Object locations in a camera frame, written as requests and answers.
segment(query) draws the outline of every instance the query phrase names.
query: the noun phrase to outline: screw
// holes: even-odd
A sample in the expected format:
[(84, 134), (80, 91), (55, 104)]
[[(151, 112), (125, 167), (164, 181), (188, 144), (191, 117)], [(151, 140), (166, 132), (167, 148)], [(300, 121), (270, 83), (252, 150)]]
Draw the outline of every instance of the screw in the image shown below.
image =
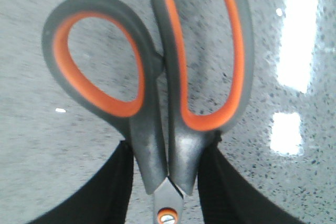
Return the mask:
[(160, 218), (162, 224), (175, 224), (175, 218), (172, 215), (164, 215)]

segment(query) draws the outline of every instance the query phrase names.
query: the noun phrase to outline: speckled countertop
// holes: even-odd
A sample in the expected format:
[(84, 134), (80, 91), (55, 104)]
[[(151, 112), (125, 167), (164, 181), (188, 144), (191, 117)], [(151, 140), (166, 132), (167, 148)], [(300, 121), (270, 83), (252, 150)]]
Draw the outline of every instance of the speckled countertop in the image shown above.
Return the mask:
[[(68, 97), (44, 63), (41, 29), (62, 1), (0, 0), (1, 224), (24, 224), (66, 199), (122, 139)], [(122, 1), (142, 18), (162, 53), (150, 0)], [(225, 6), (222, 0), (176, 2), (190, 107), (210, 113), (225, 101), (232, 76)], [(256, 49), (251, 100), (219, 147), (250, 183), (289, 213), (305, 223), (335, 223), (336, 0), (249, 3)], [(135, 96), (132, 51), (116, 28), (84, 20), (70, 36), (76, 62), (94, 83), (120, 99)], [(158, 83), (167, 132), (164, 74)], [(196, 188), (186, 199), (182, 223), (202, 223)], [(151, 209), (136, 169), (127, 223), (150, 223)]]

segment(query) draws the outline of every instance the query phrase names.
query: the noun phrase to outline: scissor handle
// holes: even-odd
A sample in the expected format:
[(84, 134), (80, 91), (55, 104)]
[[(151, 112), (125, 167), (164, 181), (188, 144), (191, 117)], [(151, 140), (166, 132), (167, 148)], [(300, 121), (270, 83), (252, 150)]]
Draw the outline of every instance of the scissor handle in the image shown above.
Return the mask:
[(198, 163), (219, 131), (228, 131), (243, 113), (251, 90), (254, 42), (247, 0), (224, 0), (234, 44), (234, 71), (230, 94), (222, 107), (209, 115), (188, 108), (187, 65), (183, 33), (174, 0), (151, 0), (160, 34), (169, 88), (169, 177), (191, 194)]
[[(130, 43), (139, 79), (138, 93), (133, 101), (121, 101), (103, 92), (85, 77), (72, 59), (68, 47), (70, 30), (76, 22), (89, 17), (112, 22)], [(42, 45), (51, 73), (67, 93), (127, 135), (129, 129), (125, 122), (139, 113), (146, 99), (153, 96), (155, 72), (162, 71), (153, 66), (158, 55), (149, 32), (133, 10), (119, 0), (66, 0), (48, 17)]]
[(196, 131), (230, 129), (248, 102), (253, 76), (254, 42), (247, 0), (224, 0), (231, 23), (234, 44), (234, 71), (227, 101), (209, 115), (196, 115), (188, 108), (187, 65), (184, 39), (174, 0), (152, 0), (159, 23), (169, 82), (171, 104), (187, 127)]

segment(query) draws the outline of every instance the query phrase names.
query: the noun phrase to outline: orange rubber inlay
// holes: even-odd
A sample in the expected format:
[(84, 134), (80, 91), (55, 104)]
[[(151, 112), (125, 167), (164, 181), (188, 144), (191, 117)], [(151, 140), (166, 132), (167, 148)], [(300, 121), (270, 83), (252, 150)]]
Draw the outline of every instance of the orange rubber inlay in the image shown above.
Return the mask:
[(157, 220), (158, 220), (159, 224), (164, 224), (161, 221), (161, 218), (165, 215), (171, 215), (175, 219), (175, 223), (177, 223), (177, 221), (178, 221), (177, 212), (174, 209), (171, 209), (171, 208), (163, 208), (157, 213), (157, 216), (158, 216)]
[(183, 32), (174, 0), (165, 0), (169, 12), (175, 43), (177, 46), (178, 64), (181, 79), (181, 115), (187, 126), (198, 131), (209, 131), (227, 123), (239, 107), (244, 85), (245, 58), (242, 25), (239, 20), (238, 7), (235, 0), (224, 0), (227, 6), (234, 42), (234, 71), (231, 91), (223, 106), (209, 115), (196, 115), (188, 108), (188, 78), (183, 41)]
[[(124, 102), (107, 95), (98, 87), (96, 87), (90, 80), (88, 80), (73, 61), (68, 46), (70, 30), (76, 22), (88, 17), (102, 18), (114, 23), (125, 34), (127, 40), (131, 44), (135, 54), (135, 60), (137, 62), (136, 65), (138, 67), (139, 73), (138, 94), (133, 101)], [(53, 40), (53, 53), (55, 55), (56, 63), (64, 77), (85, 99), (87, 99), (93, 105), (105, 111), (106, 113), (119, 117), (133, 116), (139, 111), (144, 99), (145, 85), (140, 53), (132, 36), (119, 22), (112, 19), (108, 15), (97, 12), (76, 13), (68, 17), (57, 28)]]

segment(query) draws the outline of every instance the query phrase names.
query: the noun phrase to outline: scissor blade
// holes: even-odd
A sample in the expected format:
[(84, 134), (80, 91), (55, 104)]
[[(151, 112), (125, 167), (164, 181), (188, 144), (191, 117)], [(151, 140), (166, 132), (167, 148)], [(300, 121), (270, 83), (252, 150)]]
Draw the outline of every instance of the scissor blade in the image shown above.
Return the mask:
[(29, 224), (124, 224), (133, 183), (133, 153), (125, 141), (75, 194)]
[(158, 221), (160, 218), (159, 212), (162, 209), (172, 209), (176, 213), (176, 218), (172, 216), (173, 220), (167, 221), (167, 223), (181, 224), (183, 195), (168, 178), (153, 193), (153, 204), (154, 224), (165, 223), (164, 221)]
[(250, 185), (216, 144), (201, 158), (198, 192), (206, 224), (302, 224)]

